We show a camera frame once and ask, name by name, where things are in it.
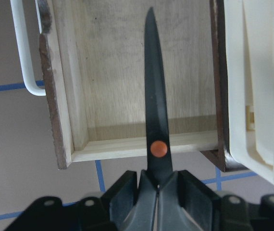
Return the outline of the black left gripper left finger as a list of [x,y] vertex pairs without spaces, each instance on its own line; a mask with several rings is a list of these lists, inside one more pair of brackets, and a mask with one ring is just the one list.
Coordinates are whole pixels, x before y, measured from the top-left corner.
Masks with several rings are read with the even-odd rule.
[[137,173],[126,171],[102,196],[101,201],[109,220],[119,231],[151,231],[157,191],[145,170]]

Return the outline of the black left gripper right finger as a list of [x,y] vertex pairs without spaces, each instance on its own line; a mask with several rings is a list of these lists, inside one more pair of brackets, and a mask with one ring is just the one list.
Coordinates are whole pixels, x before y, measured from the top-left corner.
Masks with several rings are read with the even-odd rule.
[[176,171],[159,190],[157,230],[218,231],[220,202],[187,170]]

